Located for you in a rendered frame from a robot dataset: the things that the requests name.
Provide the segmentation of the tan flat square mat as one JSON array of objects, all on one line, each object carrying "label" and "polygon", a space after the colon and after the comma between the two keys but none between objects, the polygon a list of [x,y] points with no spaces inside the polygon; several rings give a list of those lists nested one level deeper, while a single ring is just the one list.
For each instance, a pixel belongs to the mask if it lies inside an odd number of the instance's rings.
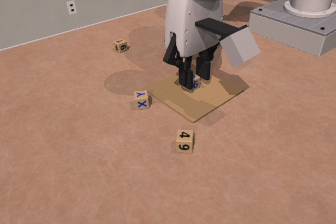
[{"label": "tan flat square mat", "polygon": [[212,73],[209,80],[200,77],[199,88],[190,92],[180,85],[179,72],[144,90],[193,124],[244,92]]}]

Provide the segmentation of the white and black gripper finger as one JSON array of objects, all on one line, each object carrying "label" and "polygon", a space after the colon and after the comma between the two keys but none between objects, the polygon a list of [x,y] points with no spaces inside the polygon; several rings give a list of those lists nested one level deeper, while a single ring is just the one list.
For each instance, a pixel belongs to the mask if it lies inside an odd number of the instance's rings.
[{"label": "white and black gripper finger", "polygon": [[197,57],[196,59],[196,75],[198,75],[204,80],[210,79],[210,69],[211,69],[210,61],[213,60],[214,58],[213,54],[219,44],[220,42],[198,53],[199,57]]},{"label": "white and black gripper finger", "polygon": [[176,46],[175,33],[173,33],[169,46],[164,55],[163,61],[170,65],[178,67],[180,85],[186,87],[189,90],[193,88],[193,71],[190,70],[192,56],[185,58],[185,62],[183,62],[183,58],[180,57],[180,52],[178,51]]}]

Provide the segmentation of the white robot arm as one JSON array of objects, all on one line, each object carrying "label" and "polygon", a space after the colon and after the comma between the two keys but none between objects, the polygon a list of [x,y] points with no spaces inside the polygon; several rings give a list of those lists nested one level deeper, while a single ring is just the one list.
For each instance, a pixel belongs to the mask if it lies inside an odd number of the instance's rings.
[{"label": "white robot arm", "polygon": [[[336,13],[332,0],[288,0],[284,10],[303,18],[325,18]],[[235,27],[212,18],[195,22],[195,26],[222,36],[219,40],[232,67],[261,53],[247,24]]]}]

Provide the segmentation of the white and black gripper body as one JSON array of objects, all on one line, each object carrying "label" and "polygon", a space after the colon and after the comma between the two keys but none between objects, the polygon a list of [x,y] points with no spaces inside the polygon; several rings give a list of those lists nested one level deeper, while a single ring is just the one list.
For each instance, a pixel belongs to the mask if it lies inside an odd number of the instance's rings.
[{"label": "white and black gripper body", "polygon": [[176,46],[181,58],[190,57],[219,43],[220,35],[195,26],[195,22],[206,18],[223,22],[223,0],[167,0],[165,49],[173,33],[176,34]]}]

